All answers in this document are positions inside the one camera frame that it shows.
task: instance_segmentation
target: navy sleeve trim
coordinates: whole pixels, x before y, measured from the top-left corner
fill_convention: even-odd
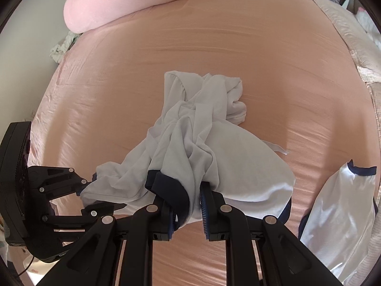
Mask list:
[[[375,201],[374,198],[373,198],[373,207],[375,208],[375,213],[377,215],[377,213],[378,213],[378,207],[377,207],[377,204],[376,204],[376,201]]]
[[[279,215],[278,220],[282,224],[285,224],[290,218],[290,214],[291,214],[291,198],[286,204],[286,207],[283,209],[282,213]]]
[[[183,185],[159,170],[149,170],[144,187],[169,204],[178,219],[175,230],[180,228],[188,217],[190,205],[188,193]]]
[[[353,159],[347,163],[348,169],[359,176],[373,176],[376,175],[377,167],[359,168],[353,165]]]
[[[300,221],[300,225],[299,225],[299,229],[298,229],[298,239],[299,240],[302,237],[304,228],[306,227],[306,224],[307,224],[307,221],[308,221],[310,214],[311,214],[311,211],[309,211],[307,215],[303,216],[302,220]]]

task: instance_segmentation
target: white cloth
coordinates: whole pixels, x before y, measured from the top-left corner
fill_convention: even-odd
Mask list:
[[[359,8],[356,14],[356,19],[359,24],[364,28],[368,37],[376,44],[379,50],[381,50],[381,34],[378,31],[376,24],[369,16],[368,12],[362,7]]]
[[[367,254],[375,220],[375,174],[376,167],[344,164],[321,189],[302,232],[300,241],[342,283]]]
[[[201,181],[210,182],[228,204],[249,216],[278,217],[295,177],[273,150],[237,126],[246,115],[245,104],[238,101],[240,78],[171,71],[165,73],[164,85],[161,117],[121,164],[97,167],[97,180],[81,193],[83,203],[126,203],[118,213],[132,214],[153,202],[155,196],[144,184],[148,170],[160,170],[188,193],[186,222],[201,220]]]
[[[50,49],[49,57],[52,58],[56,63],[60,64],[66,52],[74,45],[74,43],[81,35],[82,34],[77,34],[69,31],[67,36],[61,42]]]
[[[368,246],[368,253],[356,268],[356,272],[345,280],[345,286],[360,286],[367,278],[369,272],[375,266],[381,254],[381,214],[377,214],[372,228],[372,234]]]

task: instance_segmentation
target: bed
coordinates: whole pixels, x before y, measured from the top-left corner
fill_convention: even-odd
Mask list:
[[[176,0],[85,33],[37,111],[29,165],[73,167],[90,180],[97,165],[120,163],[160,116],[170,70],[242,79],[240,126],[290,152],[280,156],[296,176],[286,224],[295,235],[340,166],[381,166],[372,86],[313,0]],[[75,195],[55,204],[60,215],[82,208]],[[224,243],[188,224],[170,250],[155,242],[153,277],[154,285],[224,285]]]

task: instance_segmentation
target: white wall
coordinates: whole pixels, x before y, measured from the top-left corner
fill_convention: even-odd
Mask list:
[[[49,53],[68,32],[64,3],[22,0],[0,33],[0,139],[35,113],[58,66]]]

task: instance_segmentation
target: metal pivot bolt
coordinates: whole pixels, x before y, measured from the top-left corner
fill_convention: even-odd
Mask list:
[[[232,211],[232,207],[230,205],[224,204],[221,205],[220,210],[224,213],[229,213]]]
[[[114,218],[112,216],[107,215],[102,218],[102,223],[104,223],[105,225],[108,225],[109,223],[112,223],[113,220]]]
[[[155,204],[148,205],[146,207],[147,212],[153,213],[156,212],[158,207]]]
[[[270,225],[277,223],[277,219],[274,216],[266,216],[264,221]]]

